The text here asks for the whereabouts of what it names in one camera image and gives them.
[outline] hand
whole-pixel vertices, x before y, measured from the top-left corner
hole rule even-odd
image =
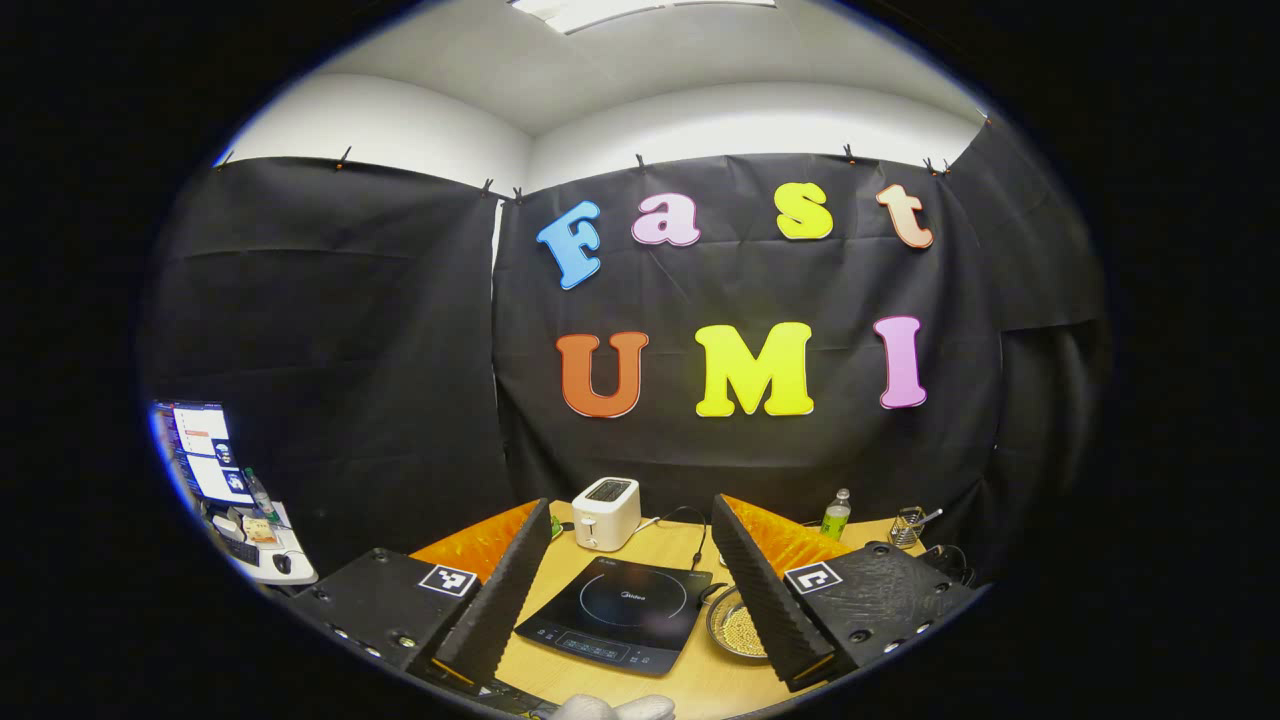
[[[589,694],[576,694],[561,705],[548,720],[675,720],[676,703],[669,697],[650,694],[609,707]]]

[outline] blue letter f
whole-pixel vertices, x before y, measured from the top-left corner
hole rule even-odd
[[[550,249],[552,256],[561,266],[561,288],[570,290],[600,269],[600,259],[588,258],[581,250],[600,247],[600,236],[595,232],[595,227],[585,222],[599,217],[600,209],[595,202],[584,200],[538,233],[538,242]],[[575,223],[579,223],[577,233],[573,232]]]

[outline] ceiling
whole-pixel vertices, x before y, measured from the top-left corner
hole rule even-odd
[[[861,87],[975,113],[938,69],[828,0],[662,8],[571,35],[506,0],[425,3],[317,72],[413,83],[534,137],[625,102],[739,82]]]

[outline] monitor screen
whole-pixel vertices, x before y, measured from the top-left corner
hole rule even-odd
[[[174,474],[197,497],[253,505],[248,480],[232,451],[227,415],[216,402],[156,402],[152,430]]]

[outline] black induction cooktop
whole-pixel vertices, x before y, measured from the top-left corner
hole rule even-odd
[[[663,675],[680,657],[712,574],[596,557],[516,634],[570,655]]]

